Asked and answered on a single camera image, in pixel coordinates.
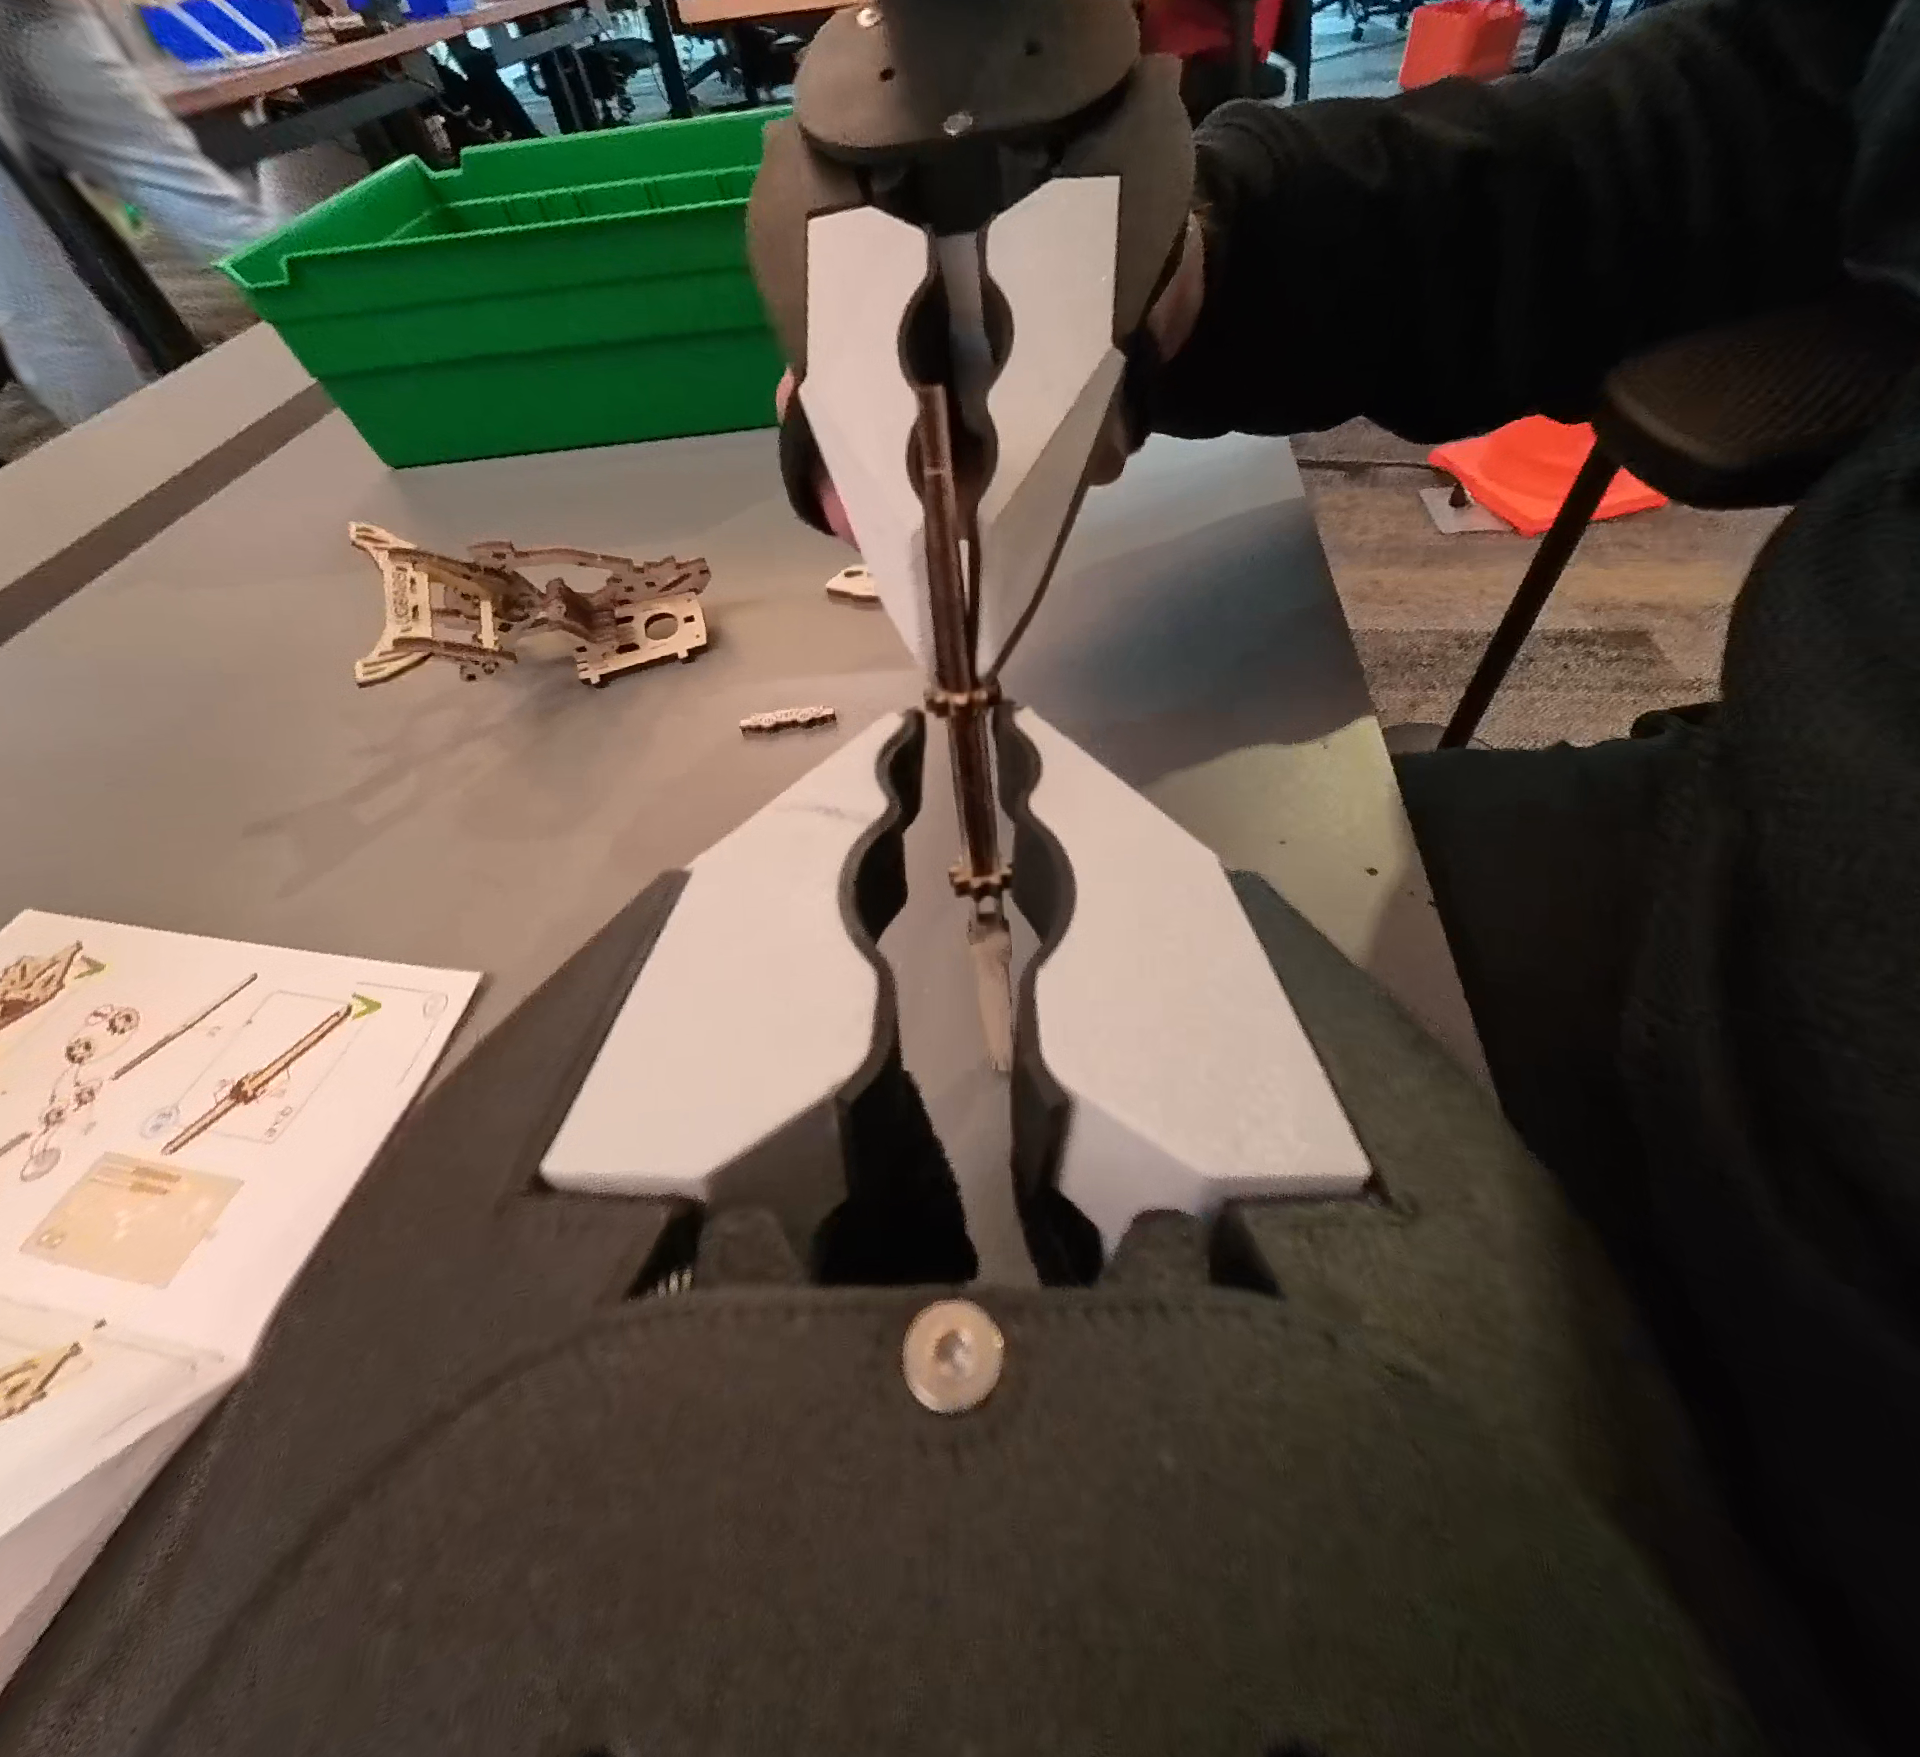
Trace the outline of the green plastic bin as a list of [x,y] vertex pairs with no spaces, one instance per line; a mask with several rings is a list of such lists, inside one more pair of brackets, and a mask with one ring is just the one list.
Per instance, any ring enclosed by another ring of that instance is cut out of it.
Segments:
[[744,220],[787,114],[396,159],[220,269],[392,468],[767,427]]

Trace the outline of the white instruction booklet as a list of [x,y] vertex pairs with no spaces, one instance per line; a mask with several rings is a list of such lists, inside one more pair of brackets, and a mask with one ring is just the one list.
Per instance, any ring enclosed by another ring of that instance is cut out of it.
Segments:
[[2,1675],[249,1365],[482,976],[2,930]]

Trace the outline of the person's right hand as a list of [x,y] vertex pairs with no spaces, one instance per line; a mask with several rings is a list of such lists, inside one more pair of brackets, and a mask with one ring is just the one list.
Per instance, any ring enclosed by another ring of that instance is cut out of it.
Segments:
[[1187,212],[1177,246],[1154,304],[1120,346],[1120,380],[1083,473],[1090,486],[1116,481],[1152,433],[1161,371],[1181,351],[1197,319],[1205,290],[1205,240],[1196,212]]

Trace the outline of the person's right forearm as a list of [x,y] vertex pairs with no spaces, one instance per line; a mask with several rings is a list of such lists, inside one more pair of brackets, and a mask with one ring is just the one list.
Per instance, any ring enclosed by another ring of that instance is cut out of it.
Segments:
[[1845,279],[1916,310],[1916,0],[1669,0],[1496,81],[1222,106],[1193,159],[1201,292],[1135,433],[1569,419]]

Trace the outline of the orange floor cover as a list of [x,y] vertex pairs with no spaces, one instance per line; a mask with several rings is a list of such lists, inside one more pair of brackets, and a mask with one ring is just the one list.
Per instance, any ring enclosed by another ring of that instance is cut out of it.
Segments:
[[1426,463],[1445,481],[1451,508],[1536,540],[1557,520],[1595,444],[1587,422],[1528,415],[1430,448]]

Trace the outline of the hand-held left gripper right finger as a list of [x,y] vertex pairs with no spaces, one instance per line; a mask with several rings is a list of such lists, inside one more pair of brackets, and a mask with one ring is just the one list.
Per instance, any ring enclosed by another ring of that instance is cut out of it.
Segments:
[[1222,859],[1043,717],[995,717],[1015,990],[1014,1153],[1036,1257],[1149,1215],[1348,1201],[1373,1164]]

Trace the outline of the wooden model frame assembly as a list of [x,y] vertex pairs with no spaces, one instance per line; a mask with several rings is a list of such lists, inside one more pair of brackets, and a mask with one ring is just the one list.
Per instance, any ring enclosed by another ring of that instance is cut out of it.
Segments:
[[351,679],[376,688],[446,662],[466,682],[515,664],[528,638],[565,639],[577,680],[600,688],[708,649],[703,558],[629,558],[576,544],[504,540],[443,554],[371,521],[348,521],[348,544],[376,568],[379,636]]

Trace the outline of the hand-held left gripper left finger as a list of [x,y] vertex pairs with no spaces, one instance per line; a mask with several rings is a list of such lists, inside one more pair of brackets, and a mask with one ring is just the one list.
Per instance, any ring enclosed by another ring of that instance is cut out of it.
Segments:
[[539,1160],[559,1193],[842,1203],[857,1101],[899,1060],[879,940],[925,721],[889,714],[686,869]]

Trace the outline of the long wooden model shaft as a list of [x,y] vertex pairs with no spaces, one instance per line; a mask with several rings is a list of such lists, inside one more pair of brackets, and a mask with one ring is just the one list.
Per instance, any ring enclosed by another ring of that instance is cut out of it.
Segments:
[[1011,869],[999,848],[994,773],[999,693],[976,660],[979,558],[954,457],[951,402],[937,384],[916,381],[912,394],[925,610],[934,649],[924,704],[945,726],[958,827],[958,859],[948,880],[965,906],[965,942],[986,1058],[995,1073],[1010,1073],[1014,938],[1006,900]]

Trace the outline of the orange plastic bin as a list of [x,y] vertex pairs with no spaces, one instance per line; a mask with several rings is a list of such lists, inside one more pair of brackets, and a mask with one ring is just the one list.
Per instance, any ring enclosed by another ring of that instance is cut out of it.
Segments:
[[1496,80],[1510,72],[1525,10],[1520,0],[1430,0],[1406,23],[1400,90],[1445,77]]

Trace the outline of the person's black clothing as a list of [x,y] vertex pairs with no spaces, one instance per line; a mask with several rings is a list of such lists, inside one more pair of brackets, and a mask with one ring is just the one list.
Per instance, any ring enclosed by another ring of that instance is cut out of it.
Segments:
[[1630,1285],[1834,1752],[1916,1752],[1916,415],[1775,525],[1714,704],[1398,775],[1499,1102]]

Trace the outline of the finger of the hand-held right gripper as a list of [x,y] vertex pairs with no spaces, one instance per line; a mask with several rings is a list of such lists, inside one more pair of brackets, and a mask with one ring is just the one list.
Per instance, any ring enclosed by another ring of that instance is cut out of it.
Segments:
[[986,229],[986,279],[1011,326],[986,391],[994,472],[973,510],[973,649],[986,670],[1006,666],[1040,602],[1123,371],[1120,189],[1116,176],[1054,178]]
[[806,223],[806,361],[797,402],[886,616],[935,670],[924,504],[909,478],[918,395],[902,331],[932,273],[927,234],[882,210]]

